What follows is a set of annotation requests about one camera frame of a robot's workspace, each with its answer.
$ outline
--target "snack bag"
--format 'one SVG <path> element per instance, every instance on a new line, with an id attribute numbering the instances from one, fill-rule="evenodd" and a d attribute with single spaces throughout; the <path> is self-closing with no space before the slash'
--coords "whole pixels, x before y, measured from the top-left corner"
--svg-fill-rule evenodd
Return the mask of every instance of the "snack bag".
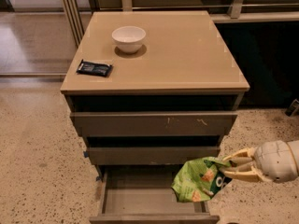
<path id="1" fill-rule="evenodd" d="M 186 203 L 212 199 L 232 180 L 219 171 L 221 167 L 230 166 L 229 161 L 214 157 L 186 161 L 171 186 L 177 201 Z"/>

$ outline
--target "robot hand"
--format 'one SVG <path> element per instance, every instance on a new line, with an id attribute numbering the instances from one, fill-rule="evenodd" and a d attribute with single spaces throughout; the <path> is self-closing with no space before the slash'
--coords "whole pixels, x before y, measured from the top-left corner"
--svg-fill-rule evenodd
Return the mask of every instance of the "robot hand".
<path id="1" fill-rule="evenodd" d="M 221 168 L 224 175 L 248 182 L 293 181 L 299 176 L 299 140 L 267 142 L 244 148 L 223 159 L 235 167 Z"/>

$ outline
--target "open drawer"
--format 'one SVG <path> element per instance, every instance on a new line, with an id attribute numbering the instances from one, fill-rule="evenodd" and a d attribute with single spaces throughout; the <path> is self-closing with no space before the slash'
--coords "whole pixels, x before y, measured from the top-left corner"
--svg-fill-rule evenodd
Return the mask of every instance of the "open drawer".
<path id="1" fill-rule="evenodd" d="M 180 136 L 228 134 L 234 111 L 204 112 L 74 112 L 79 136 Z"/>
<path id="2" fill-rule="evenodd" d="M 206 203 L 177 203 L 171 184 L 179 170 L 167 166 L 108 166 L 100 211 L 92 224 L 217 223 Z"/>

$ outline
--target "terrazzo floor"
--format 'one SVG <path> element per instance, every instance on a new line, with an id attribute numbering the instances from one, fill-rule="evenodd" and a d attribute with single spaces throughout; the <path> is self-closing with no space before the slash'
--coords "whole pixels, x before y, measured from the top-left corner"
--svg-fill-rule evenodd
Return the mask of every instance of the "terrazzo floor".
<path id="1" fill-rule="evenodd" d="M 4 18 L 0 13 L 1 70 L 17 69 L 10 67 L 9 61 L 13 54 L 18 56 L 19 48 L 26 50 L 23 54 L 35 58 L 39 46 L 30 47 L 35 42 L 27 43 L 28 37 L 45 39 L 38 42 L 52 46 L 57 44 L 55 37 L 59 33 L 65 34 L 66 39 L 57 38 L 63 44 L 66 42 L 65 47 L 63 51 L 53 48 L 57 54 L 61 52 L 60 59 L 65 63 L 62 66 L 50 63 L 47 69 L 67 69 L 75 49 L 64 16 L 48 15 L 45 20 L 34 15 L 26 17 L 27 22 L 35 23 L 36 27 L 51 20 L 53 26 L 45 29 L 51 35 L 26 35 L 28 31 L 16 23 L 14 34 L 20 36 L 9 43 L 6 50 L 3 31 L 10 21 L 18 19 L 15 17 L 18 15 L 7 16 Z M 40 68 L 19 67 L 23 70 Z M 72 126 L 66 101 L 60 94 L 61 85 L 61 80 L 45 78 L 0 79 L 0 224 L 84 224 L 89 223 L 90 216 L 97 215 L 101 182 L 95 181 L 97 172 L 83 157 L 85 145 Z M 299 116 L 287 117 L 282 109 L 240 109 L 237 112 L 235 125 L 221 144 L 221 156 L 267 141 L 299 139 Z M 221 224 L 297 223 L 298 185 L 299 178 L 285 184 L 233 180 L 209 202 L 210 212 L 221 216 Z"/>

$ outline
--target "bowl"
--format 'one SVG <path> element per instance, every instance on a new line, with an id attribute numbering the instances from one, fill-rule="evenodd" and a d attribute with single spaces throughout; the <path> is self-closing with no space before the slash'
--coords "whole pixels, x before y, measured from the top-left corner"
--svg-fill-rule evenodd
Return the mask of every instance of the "bowl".
<path id="1" fill-rule="evenodd" d="M 124 53 L 133 54 L 143 45 L 146 32 L 137 26 L 122 26 L 112 33 L 116 46 Z"/>

